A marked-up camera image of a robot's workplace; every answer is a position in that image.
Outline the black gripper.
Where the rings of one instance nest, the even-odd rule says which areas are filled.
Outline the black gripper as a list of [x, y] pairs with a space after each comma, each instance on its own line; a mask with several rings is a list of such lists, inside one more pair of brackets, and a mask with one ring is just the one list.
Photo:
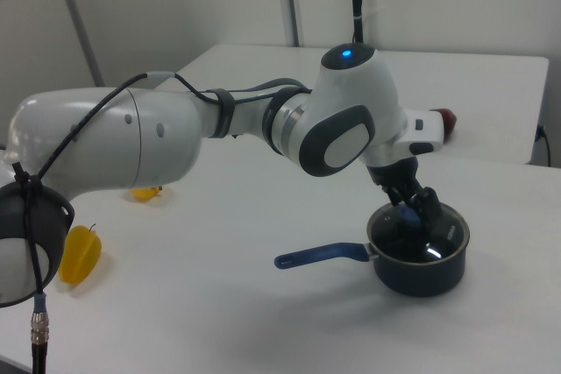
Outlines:
[[418, 222], [415, 230], [428, 235], [444, 214], [437, 192], [431, 187], [421, 187], [416, 179], [418, 159], [401, 159], [389, 166], [368, 166], [375, 185], [382, 188], [391, 204], [403, 204], [415, 213]]

